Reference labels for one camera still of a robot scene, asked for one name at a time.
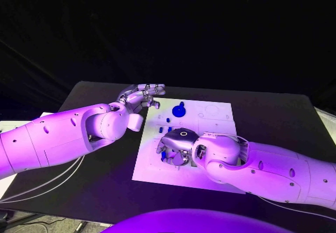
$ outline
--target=black background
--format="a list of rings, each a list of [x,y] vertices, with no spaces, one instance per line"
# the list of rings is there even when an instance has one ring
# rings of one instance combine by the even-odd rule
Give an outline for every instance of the black background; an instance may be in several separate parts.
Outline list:
[[[60,111],[108,103],[125,87],[123,84],[80,82]],[[249,141],[283,147],[311,158],[336,162],[336,145],[305,96],[167,87],[162,97],[232,103],[239,136]],[[154,210],[198,208],[249,216],[294,232],[334,232],[334,220],[285,210],[250,194],[132,181],[141,131],[126,130],[119,140],[86,155],[71,178],[51,192],[27,201],[0,204],[1,208],[106,223]],[[4,197],[50,180],[70,164],[71,162],[18,173]],[[21,197],[40,194],[63,179],[64,177]],[[324,207],[281,205],[336,218],[334,210]]]
[[[296,93],[332,112],[332,14],[334,1],[2,0],[1,118],[56,112],[80,80]]]

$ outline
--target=black tablecloth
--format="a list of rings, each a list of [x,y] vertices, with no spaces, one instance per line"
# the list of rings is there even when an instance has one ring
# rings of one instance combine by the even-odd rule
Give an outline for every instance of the black tablecloth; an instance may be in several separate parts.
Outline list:
[[[126,86],[79,82],[58,111],[110,103]],[[249,141],[272,144],[315,159],[336,162],[336,146],[305,96],[177,87],[167,87],[165,90],[167,94],[159,97],[230,103],[237,135]],[[73,177],[51,192],[27,201],[0,204],[0,208],[105,223],[116,223],[154,210],[198,208],[249,216],[295,232],[336,230],[336,221],[285,210],[250,194],[132,181],[141,132],[126,130],[115,143],[86,155]],[[5,197],[50,180],[70,163],[20,173]],[[48,190],[63,179],[22,197]],[[336,211],[318,206],[281,205],[336,217]]]

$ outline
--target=robotic hand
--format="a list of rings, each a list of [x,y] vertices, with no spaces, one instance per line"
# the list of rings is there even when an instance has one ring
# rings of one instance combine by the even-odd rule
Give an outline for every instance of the robotic hand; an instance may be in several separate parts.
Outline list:
[[[0,179],[27,169],[76,159],[118,140],[129,128],[138,131],[144,106],[159,107],[151,95],[162,95],[162,84],[128,86],[116,101],[95,104],[34,119],[0,134]]]
[[[162,136],[157,153],[174,166],[191,159],[213,182],[229,183],[259,197],[336,210],[336,164],[237,138],[243,139],[207,132],[198,137],[180,128]],[[177,152],[171,158],[165,157],[167,148]]]

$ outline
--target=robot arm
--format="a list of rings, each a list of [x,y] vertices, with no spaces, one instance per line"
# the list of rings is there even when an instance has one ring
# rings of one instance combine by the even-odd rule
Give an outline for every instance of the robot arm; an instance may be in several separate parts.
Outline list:
[[[27,169],[76,159],[118,140],[125,129],[138,131],[142,106],[159,107],[151,95],[162,84],[131,85],[109,104],[95,104],[33,120],[0,134],[0,179]]]
[[[162,161],[181,166],[191,158],[208,179],[272,201],[304,203],[336,210],[336,164],[281,147],[237,142],[234,137],[187,129],[170,131],[157,147],[178,151]]]

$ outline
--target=blue object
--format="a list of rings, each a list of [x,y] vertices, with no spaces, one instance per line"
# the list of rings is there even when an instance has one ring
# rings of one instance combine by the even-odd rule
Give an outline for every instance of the blue object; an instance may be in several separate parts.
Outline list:
[[[161,152],[161,161],[165,159],[165,151]]]
[[[185,114],[184,103],[180,102],[180,105],[172,107],[172,115],[181,117]]]

